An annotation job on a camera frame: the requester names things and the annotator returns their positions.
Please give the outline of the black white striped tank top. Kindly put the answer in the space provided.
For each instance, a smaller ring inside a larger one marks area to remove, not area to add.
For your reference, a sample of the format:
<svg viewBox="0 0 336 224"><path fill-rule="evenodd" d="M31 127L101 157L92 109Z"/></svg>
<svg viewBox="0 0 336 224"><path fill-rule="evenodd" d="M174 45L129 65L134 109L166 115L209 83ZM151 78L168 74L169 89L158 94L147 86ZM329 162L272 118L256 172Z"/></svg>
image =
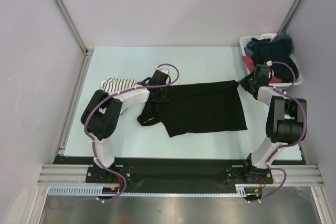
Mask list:
<svg viewBox="0 0 336 224"><path fill-rule="evenodd" d="M122 91L136 85L134 79L108 78L101 82L101 89L107 93Z"/></svg>

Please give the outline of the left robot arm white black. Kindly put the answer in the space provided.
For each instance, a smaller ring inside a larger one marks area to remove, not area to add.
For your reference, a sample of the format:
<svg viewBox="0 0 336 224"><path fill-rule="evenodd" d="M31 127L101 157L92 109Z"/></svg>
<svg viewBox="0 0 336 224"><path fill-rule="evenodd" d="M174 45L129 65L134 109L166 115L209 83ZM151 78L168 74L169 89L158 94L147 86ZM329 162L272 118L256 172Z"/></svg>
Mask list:
<svg viewBox="0 0 336 224"><path fill-rule="evenodd" d="M97 174L103 181L110 182L116 175L109 137L117 127L119 116L133 105L146 103L150 96L149 86L161 88L170 82L167 69L156 69L151 78L142 82L110 78L103 82L102 89L95 91L80 121L91 138L94 163L99 166Z"/></svg>

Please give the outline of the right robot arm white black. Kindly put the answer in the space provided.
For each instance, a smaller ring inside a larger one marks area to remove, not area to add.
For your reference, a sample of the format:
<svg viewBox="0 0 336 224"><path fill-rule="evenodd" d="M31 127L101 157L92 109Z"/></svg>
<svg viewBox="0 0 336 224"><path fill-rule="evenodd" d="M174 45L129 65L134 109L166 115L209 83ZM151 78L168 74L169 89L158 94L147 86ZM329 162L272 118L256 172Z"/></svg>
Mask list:
<svg viewBox="0 0 336 224"><path fill-rule="evenodd" d="M240 86L256 100L268 106L266 138L244 162L242 177L248 183L256 183L271 176L271 164L286 148L303 141L307 132L307 102L287 94L286 88L269 84L273 77L272 66L283 65L296 79L292 68L277 61L257 65L252 73L239 81Z"/></svg>

